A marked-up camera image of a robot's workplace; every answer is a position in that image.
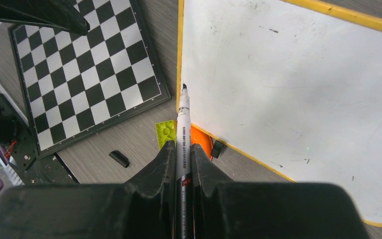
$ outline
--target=orange disc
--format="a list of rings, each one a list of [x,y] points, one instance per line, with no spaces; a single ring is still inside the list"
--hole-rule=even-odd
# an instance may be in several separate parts
[[[211,150],[213,149],[213,142],[210,136],[201,132],[201,130],[191,126],[191,143],[198,143],[201,145],[207,154],[208,158],[211,160]]]

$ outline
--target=red wire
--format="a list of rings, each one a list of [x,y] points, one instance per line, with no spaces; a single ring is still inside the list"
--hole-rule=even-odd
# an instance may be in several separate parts
[[[12,151],[14,150],[14,146],[16,143],[17,143],[17,140],[13,140],[11,142],[11,145],[9,146],[8,150],[5,153],[5,157],[7,157],[7,158],[11,157]]]

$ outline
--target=black plastic part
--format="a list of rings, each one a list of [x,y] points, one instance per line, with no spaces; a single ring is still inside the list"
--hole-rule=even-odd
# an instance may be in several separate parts
[[[16,135],[13,135],[11,139],[16,140],[17,143],[14,145],[11,155],[17,163],[17,168],[25,171],[36,160],[37,149],[35,140],[26,123],[3,94],[0,94],[0,117],[2,119],[10,119],[16,125]],[[2,128],[9,127],[5,122],[0,121],[0,124],[3,123]]]
[[[0,197],[0,238],[170,239],[175,161],[175,142],[168,141],[124,184],[8,189]],[[369,238],[337,186],[233,182],[198,144],[191,166],[195,238]]]
[[[213,149],[211,150],[211,156],[213,158],[218,158],[220,156],[220,153],[226,148],[226,146],[218,141],[218,140],[215,140],[214,141],[214,144],[213,144]]]
[[[115,161],[118,162],[120,165],[122,165],[124,168],[127,168],[129,166],[128,158],[125,157],[118,150],[110,152],[109,156],[112,157],[113,159],[115,159]]]
[[[90,25],[66,0],[0,0],[0,21],[87,35]]]

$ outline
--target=lime green lego brick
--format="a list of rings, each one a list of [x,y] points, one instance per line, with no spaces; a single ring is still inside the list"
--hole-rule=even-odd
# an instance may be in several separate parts
[[[157,142],[159,144],[159,150],[162,149],[166,141],[176,141],[177,122],[175,120],[165,121],[157,123],[156,125]]]

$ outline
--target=marker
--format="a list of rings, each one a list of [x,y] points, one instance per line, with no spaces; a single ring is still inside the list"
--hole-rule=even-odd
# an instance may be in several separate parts
[[[187,86],[183,84],[179,98],[177,119],[177,161],[176,161],[176,198],[175,198],[175,239],[194,238],[194,217],[192,209],[191,177],[191,118],[190,98]]]

